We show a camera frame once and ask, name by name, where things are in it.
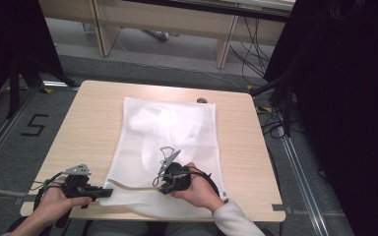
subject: desk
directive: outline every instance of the desk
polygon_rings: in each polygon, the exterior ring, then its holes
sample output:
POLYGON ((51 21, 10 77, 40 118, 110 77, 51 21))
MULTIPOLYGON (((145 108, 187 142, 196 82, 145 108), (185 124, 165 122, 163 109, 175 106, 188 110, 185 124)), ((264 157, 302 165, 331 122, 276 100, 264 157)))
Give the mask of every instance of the desk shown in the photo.
MULTIPOLYGON (((156 5, 143 0, 40 0, 43 14, 47 18, 79 21, 94 24, 101 56, 108 56, 122 28, 160 30, 214 38, 216 40, 217 67, 223 68, 231 41, 251 42, 248 28, 243 18, 214 12, 183 9, 156 5)), ((187 3, 205 3, 233 9, 272 11, 288 16, 294 0, 192 0, 187 3)), ((255 28, 255 19, 249 18, 250 30, 255 28)), ((259 44, 275 46, 284 29, 284 22, 260 20, 257 40, 259 44)))
MULTIPOLYGON (((90 184, 103 186, 121 133, 125 96, 186 102, 203 97, 215 103, 221 170, 228 197, 236 200, 254 221, 284 220, 284 211, 272 208, 281 205, 282 199, 253 101, 247 93, 86 81, 35 180, 43 181, 63 169, 86 163, 93 173, 90 184)), ((32 205, 24 203, 21 215, 29 215, 32 205)), ((123 206, 98 203, 91 203, 88 209, 74 208, 71 217, 160 220, 136 214, 123 206)))

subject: translucent white sheet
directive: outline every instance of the translucent white sheet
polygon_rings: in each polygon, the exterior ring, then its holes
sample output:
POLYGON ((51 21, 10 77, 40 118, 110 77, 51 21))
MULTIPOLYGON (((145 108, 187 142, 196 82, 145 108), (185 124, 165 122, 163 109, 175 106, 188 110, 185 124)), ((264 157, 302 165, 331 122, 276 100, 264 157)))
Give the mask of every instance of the translucent white sheet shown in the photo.
POLYGON ((194 162, 199 169, 212 173, 220 192, 225 192, 216 106, 125 97, 123 110, 121 136, 104 185, 114 191, 100 204, 124 205, 147 216, 210 218, 206 209, 160 193, 153 187, 153 180, 164 160, 160 148, 173 147, 181 150, 175 162, 194 162))

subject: wooden table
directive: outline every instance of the wooden table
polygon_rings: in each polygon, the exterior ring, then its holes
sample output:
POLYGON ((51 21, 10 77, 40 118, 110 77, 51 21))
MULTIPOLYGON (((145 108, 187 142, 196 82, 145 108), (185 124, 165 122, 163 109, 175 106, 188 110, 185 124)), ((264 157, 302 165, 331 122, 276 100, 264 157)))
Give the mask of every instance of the wooden table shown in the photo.
MULTIPOLYGON (((252 98, 247 93, 86 81, 35 180, 44 181, 61 170, 86 163, 93 173, 89 183, 103 186, 121 133, 125 96, 188 102, 203 97, 215 103, 221 170, 228 197, 237 201, 253 221, 284 220, 284 211, 273 211, 272 205, 281 205, 282 199, 252 98)), ((21 215, 31 212, 32 203, 24 203, 21 215)), ((87 209, 74 208, 71 217, 161 220, 141 216, 124 206, 98 203, 91 203, 87 209)))

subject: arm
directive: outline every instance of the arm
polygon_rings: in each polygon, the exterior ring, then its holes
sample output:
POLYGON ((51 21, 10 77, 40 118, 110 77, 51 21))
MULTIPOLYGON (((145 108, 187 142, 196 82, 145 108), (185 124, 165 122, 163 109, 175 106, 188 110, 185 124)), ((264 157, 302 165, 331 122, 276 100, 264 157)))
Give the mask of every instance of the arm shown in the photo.
POLYGON ((76 206, 89 204, 91 198, 74 198, 67 199, 58 184, 53 184, 55 188, 49 188, 36 210, 18 226, 10 235, 11 236, 36 236, 47 226, 53 224, 57 219, 62 217, 69 209, 76 206))
MULTIPOLYGON (((195 164, 187 164, 191 171, 195 164)), ((228 236, 233 235, 257 235, 264 236, 263 232, 248 219, 241 208, 234 202, 227 204, 214 192, 211 185, 203 177, 191 175, 191 186, 185 191, 170 193, 177 199, 183 199, 195 207, 205 207, 213 213, 213 219, 217 227, 228 236)))

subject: white sleeve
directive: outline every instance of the white sleeve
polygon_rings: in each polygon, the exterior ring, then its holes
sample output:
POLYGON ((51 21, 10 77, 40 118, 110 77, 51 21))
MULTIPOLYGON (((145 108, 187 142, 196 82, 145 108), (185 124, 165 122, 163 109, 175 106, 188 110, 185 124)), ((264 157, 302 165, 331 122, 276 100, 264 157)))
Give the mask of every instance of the white sleeve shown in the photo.
POLYGON ((233 200, 213 212, 217 227, 226 236, 265 236, 233 200))

